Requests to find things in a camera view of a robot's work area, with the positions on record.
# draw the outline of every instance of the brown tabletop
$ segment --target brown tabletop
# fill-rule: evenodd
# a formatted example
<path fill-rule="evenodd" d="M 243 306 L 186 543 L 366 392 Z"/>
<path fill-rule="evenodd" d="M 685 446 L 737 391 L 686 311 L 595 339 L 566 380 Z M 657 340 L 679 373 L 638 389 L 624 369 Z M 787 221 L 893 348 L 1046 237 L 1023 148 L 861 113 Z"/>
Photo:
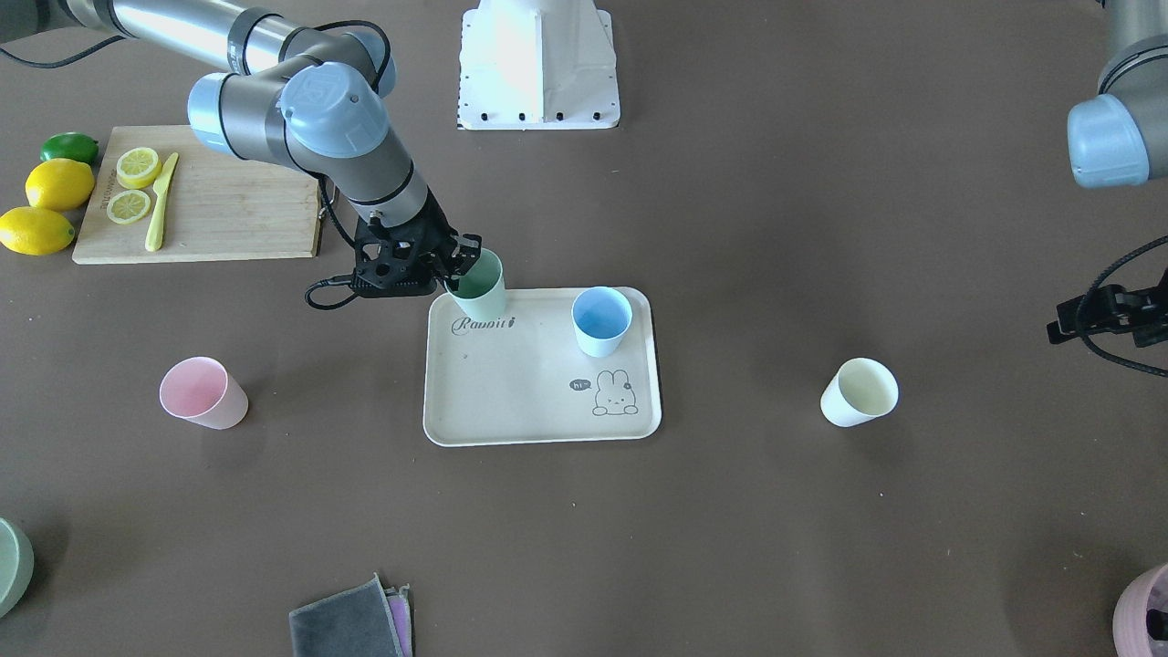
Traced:
<path fill-rule="evenodd" d="M 290 655 L 290 610 L 374 572 L 412 586 L 422 656 L 1113 653 L 1120 593 L 1168 561 L 1168 388 L 1044 325 L 1164 231 L 1168 182 L 1070 174 L 1096 2 L 610 0 L 620 126 L 527 133 L 456 130 L 473 2 L 266 6 L 387 29 L 395 126 L 510 288 L 648 297 L 661 426 L 437 447 L 434 297 L 310 309 L 352 268 L 327 228 L 301 260 L 0 251 L 0 517 L 36 551 L 0 655 Z M 185 123 L 210 70 L 130 42 L 0 62 L 0 199 L 53 133 Z M 236 428 L 159 407 L 195 354 L 248 392 Z M 839 429 L 819 395 L 861 355 L 901 402 Z"/>

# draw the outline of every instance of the yellow knife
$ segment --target yellow knife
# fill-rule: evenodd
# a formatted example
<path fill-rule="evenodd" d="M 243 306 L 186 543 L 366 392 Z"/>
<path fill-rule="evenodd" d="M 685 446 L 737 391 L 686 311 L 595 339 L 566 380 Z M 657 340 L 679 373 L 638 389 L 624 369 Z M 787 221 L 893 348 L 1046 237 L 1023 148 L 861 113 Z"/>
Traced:
<path fill-rule="evenodd" d="M 174 177 L 174 165 L 179 161 L 179 153 L 171 153 L 162 165 L 162 171 L 154 179 L 154 214 L 150 217 L 150 228 L 146 229 L 146 250 L 157 251 L 162 247 L 162 221 L 166 217 L 166 195 L 171 189 L 171 178 Z"/>

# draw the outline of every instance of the folded towel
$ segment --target folded towel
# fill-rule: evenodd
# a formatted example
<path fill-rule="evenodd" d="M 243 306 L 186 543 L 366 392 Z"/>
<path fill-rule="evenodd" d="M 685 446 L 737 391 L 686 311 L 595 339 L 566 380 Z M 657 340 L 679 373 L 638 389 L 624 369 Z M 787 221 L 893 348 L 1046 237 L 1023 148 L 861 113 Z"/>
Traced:
<path fill-rule="evenodd" d="M 296 657 L 412 657 L 409 586 L 384 589 L 375 574 L 356 588 L 288 614 Z"/>

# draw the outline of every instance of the white rectangular tray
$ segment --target white rectangular tray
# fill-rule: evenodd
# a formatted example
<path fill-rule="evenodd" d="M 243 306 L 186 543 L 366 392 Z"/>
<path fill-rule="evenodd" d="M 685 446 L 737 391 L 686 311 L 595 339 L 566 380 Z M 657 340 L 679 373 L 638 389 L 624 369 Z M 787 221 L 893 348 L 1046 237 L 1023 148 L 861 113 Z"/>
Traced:
<path fill-rule="evenodd" d="M 633 324 L 612 355 L 576 346 L 584 288 L 507 290 L 496 321 L 471 321 L 449 293 L 430 306 L 422 426 L 443 447 L 616 441 L 661 424 L 649 300 L 617 288 Z"/>

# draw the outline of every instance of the cutting board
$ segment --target cutting board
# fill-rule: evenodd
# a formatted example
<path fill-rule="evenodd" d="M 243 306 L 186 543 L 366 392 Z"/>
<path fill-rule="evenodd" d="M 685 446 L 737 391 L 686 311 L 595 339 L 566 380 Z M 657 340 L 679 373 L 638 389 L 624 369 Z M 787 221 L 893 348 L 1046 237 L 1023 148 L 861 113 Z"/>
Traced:
<path fill-rule="evenodd" d="M 166 208 L 162 248 L 146 250 L 150 215 L 121 226 L 105 216 L 123 191 L 117 161 L 135 146 L 165 160 L 179 153 Z M 146 187 L 153 203 L 154 191 Z M 199 262 L 312 257 L 320 236 L 317 181 L 307 174 L 211 151 L 189 125 L 114 127 L 82 219 L 72 258 L 78 264 Z"/>

